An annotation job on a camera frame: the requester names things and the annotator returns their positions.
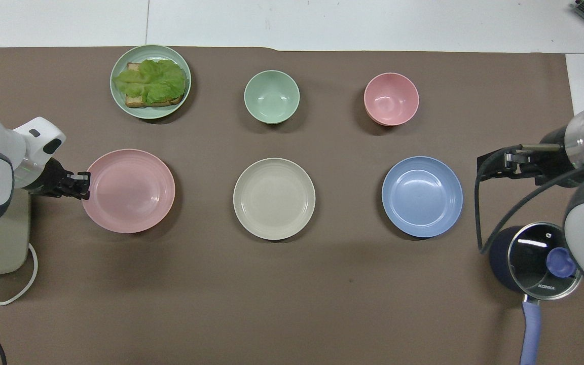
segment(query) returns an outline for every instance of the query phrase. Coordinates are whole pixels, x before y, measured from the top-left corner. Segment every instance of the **tableware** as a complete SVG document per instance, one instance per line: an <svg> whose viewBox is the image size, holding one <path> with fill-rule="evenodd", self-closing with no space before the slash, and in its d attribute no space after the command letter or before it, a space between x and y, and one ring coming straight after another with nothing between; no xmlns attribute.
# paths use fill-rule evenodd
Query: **tableware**
<svg viewBox="0 0 584 365"><path fill-rule="evenodd" d="M452 169L427 156L404 159L382 183L382 205L403 232L434 237L450 229L463 208L463 189Z"/></svg>
<svg viewBox="0 0 584 365"><path fill-rule="evenodd" d="M560 227L547 222L503 229L489 249L495 277L506 288L524 294L526 319L521 365L535 364L540 340L540 300L557 300L574 291L581 272L566 249Z"/></svg>
<svg viewBox="0 0 584 365"><path fill-rule="evenodd" d="M386 72L375 76L364 90L364 108L376 123L391 127L410 120L418 110L416 86L407 77Z"/></svg>
<svg viewBox="0 0 584 365"><path fill-rule="evenodd" d="M249 113L267 124L281 123L299 107L299 87L285 72L270 69L253 76L245 86Z"/></svg>
<svg viewBox="0 0 584 365"><path fill-rule="evenodd" d="M171 60L181 68L186 77L186 89L184 91L184 96L181 98L181 101L178 104L158 107L146 106L144 108L130 108L125 105L125 93L121 92L116 87L116 85L114 85L114 81L112 79L118 76L123 70L127 69L128 62L141 63L144 60ZM139 46L127 51L123 56L121 56L121 58L119 58L118 61L116 61L116 64L114 64L114 68L112 68L112 73L109 78L109 90L111 90L112 97L114 98L116 104L126 113L137 118L148 120L162 118L176 111L181 106L181 104L184 103L186 97L188 97L188 93L191 90L192 84L191 70L189 69L188 64L184 58L182 58L181 55L174 49L165 46L158 46L156 44Z"/></svg>
<svg viewBox="0 0 584 365"><path fill-rule="evenodd" d="M281 158L257 161L234 189L234 211L253 235L283 240L306 226L315 210L315 187L301 166Z"/></svg>
<svg viewBox="0 0 584 365"><path fill-rule="evenodd" d="M174 178L168 166L151 153L116 150L91 164L87 215L99 226L118 233L151 228L168 214L174 201Z"/></svg>

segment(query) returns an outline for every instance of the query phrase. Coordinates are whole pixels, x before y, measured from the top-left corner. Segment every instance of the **brown mat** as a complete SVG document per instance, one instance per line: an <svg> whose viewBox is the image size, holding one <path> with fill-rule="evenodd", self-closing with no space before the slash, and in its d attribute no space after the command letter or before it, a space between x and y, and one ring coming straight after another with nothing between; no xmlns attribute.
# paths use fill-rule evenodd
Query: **brown mat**
<svg viewBox="0 0 584 365"><path fill-rule="evenodd" d="M0 49L0 121L44 116L67 135L55 157L82 171L121 148L154 153L178 196L153 229L116 234L79 201L34 197L34 286L0 308L11 364L519 362L521 296L494 279L473 224L476 158L538 141L572 117L565 57L541 54L278 52L176 48L193 73L185 105L158 123L111 98L109 75L129 48ZM274 127L243 104L247 81L280 69L301 104ZM375 75L417 85L419 111L385 128L363 109ZM429 155L464 186L459 222L415 240L382 209L398 161ZM232 208L251 163L285 157L310 174L317 209L280 243L248 233ZM482 185L484 236L532 180ZM571 190L554 188L514 224L561 223ZM584 363L584 282L542 303L538 363Z"/></svg>

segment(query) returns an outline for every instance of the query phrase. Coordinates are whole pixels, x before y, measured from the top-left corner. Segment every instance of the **lettuce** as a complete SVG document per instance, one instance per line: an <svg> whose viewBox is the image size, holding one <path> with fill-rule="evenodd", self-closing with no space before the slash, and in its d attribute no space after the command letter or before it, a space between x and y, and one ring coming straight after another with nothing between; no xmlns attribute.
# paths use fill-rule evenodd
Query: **lettuce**
<svg viewBox="0 0 584 365"><path fill-rule="evenodd" d="M126 69L112 81L121 92L129 97L141 95L148 104L176 99L186 88L184 72L171 60L145 60L139 64L139 71Z"/></svg>

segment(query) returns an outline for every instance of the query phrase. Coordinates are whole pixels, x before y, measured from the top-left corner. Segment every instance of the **pink bowl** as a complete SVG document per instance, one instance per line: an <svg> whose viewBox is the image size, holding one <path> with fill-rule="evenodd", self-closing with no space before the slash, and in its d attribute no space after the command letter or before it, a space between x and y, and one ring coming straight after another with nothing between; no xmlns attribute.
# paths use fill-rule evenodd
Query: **pink bowl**
<svg viewBox="0 0 584 365"><path fill-rule="evenodd" d="M136 233L159 223L174 201L170 169L151 153L116 150L91 164L87 215L99 226L118 233Z"/></svg>
<svg viewBox="0 0 584 365"><path fill-rule="evenodd" d="M364 107L375 122L387 127L410 120L418 110L418 90L401 74L375 76L364 90Z"/></svg>

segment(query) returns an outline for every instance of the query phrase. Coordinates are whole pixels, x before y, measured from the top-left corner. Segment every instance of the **pot handle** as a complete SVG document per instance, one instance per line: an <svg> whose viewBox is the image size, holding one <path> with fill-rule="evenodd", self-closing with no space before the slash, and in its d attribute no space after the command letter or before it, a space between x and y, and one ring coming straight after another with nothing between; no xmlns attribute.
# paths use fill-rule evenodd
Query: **pot handle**
<svg viewBox="0 0 584 365"><path fill-rule="evenodd" d="M520 365L535 365L537 348L540 342L540 301L524 296L522 310L524 311L526 328L524 330L524 344L522 344Z"/></svg>

